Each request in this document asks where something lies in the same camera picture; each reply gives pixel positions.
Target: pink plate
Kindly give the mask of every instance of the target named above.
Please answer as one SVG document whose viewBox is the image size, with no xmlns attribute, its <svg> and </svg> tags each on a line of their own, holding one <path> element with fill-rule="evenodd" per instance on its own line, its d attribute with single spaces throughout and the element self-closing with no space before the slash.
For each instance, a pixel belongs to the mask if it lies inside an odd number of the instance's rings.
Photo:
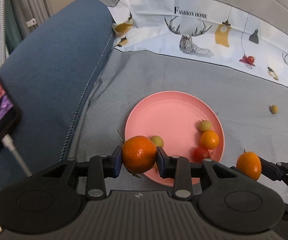
<svg viewBox="0 0 288 240">
<path fill-rule="evenodd" d="M 201 133 L 198 124 L 209 120 L 219 136 L 219 145 L 210 152 L 213 160 L 220 161 L 224 152 L 224 132 L 212 109 L 198 98 L 178 91 L 164 91 L 150 95 L 140 101 L 130 113 L 125 127 L 125 139 L 136 135 L 151 138 L 154 135 L 164 140 L 164 151 L 168 156 L 180 155 L 191 162 L 192 153 L 198 147 Z M 173 179 L 162 179 L 157 169 L 144 173 L 151 180 L 173 186 Z M 192 183 L 199 182 L 193 178 Z"/>
</svg>

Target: white logo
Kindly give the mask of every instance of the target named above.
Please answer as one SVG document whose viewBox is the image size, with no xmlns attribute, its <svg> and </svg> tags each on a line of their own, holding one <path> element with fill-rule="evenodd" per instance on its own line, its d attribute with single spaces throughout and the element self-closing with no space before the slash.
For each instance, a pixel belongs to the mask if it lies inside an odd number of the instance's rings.
<svg viewBox="0 0 288 240">
<path fill-rule="evenodd" d="M 137 193 L 137 194 L 135 194 L 134 196 L 137 197 L 137 198 L 141 198 L 141 197 L 143 197 L 144 195 L 143 195 L 142 193 Z"/>
</svg>

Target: orange fruit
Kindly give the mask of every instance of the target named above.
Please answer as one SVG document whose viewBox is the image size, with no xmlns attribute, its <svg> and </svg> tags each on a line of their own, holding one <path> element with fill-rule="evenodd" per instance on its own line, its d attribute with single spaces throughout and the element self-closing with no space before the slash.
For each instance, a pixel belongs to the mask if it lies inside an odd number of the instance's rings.
<svg viewBox="0 0 288 240">
<path fill-rule="evenodd" d="M 137 174 L 150 170 L 156 161 L 156 146 L 147 137 L 138 135 L 128 139 L 122 146 L 125 168 Z"/>
<path fill-rule="evenodd" d="M 236 162 L 236 168 L 254 180 L 258 180 L 262 173 L 261 161 L 254 152 L 245 152 L 239 156 Z"/>
<path fill-rule="evenodd" d="M 215 149 L 218 142 L 219 137 L 217 133 L 212 130 L 205 131 L 200 138 L 200 146 L 208 150 Z"/>
</svg>

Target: yellow-green fruit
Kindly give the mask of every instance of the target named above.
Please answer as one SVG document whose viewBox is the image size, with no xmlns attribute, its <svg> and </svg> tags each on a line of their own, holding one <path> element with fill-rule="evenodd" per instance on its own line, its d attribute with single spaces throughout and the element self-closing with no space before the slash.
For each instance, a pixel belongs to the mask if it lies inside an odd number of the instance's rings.
<svg viewBox="0 0 288 240">
<path fill-rule="evenodd" d="M 201 132 L 205 132 L 205 131 L 208 131 L 208 130 L 212 130 L 212 123 L 210 121 L 207 121 L 207 120 L 203 120 L 200 122 L 199 126 L 198 126 L 198 129 L 201 131 Z"/>
<path fill-rule="evenodd" d="M 163 147 L 164 146 L 164 141 L 161 137 L 155 135 L 151 138 L 151 141 L 156 145 L 156 147 L 160 146 Z"/>
<path fill-rule="evenodd" d="M 278 106 L 272 105 L 272 106 L 270 107 L 270 110 L 271 110 L 271 112 L 272 112 L 273 114 L 277 114 L 277 113 L 278 113 Z"/>
</svg>

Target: red cherry tomato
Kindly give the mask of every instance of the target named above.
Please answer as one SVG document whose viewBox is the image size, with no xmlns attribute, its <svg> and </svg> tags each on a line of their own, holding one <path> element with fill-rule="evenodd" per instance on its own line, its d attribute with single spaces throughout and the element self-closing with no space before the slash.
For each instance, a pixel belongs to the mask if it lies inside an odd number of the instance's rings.
<svg viewBox="0 0 288 240">
<path fill-rule="evenodd" d="M 253 56 L 248 56 L 246 61 L 248 64 L 254 64 L 255 58 Z"/>
<path fill-rule="evenodd" d="M 210 152 L 202 147 L 198 147 L 193 152 L 193 160 L 197 163 L 202 163 L 202 160 L 211 158 Z"/>
</svg>

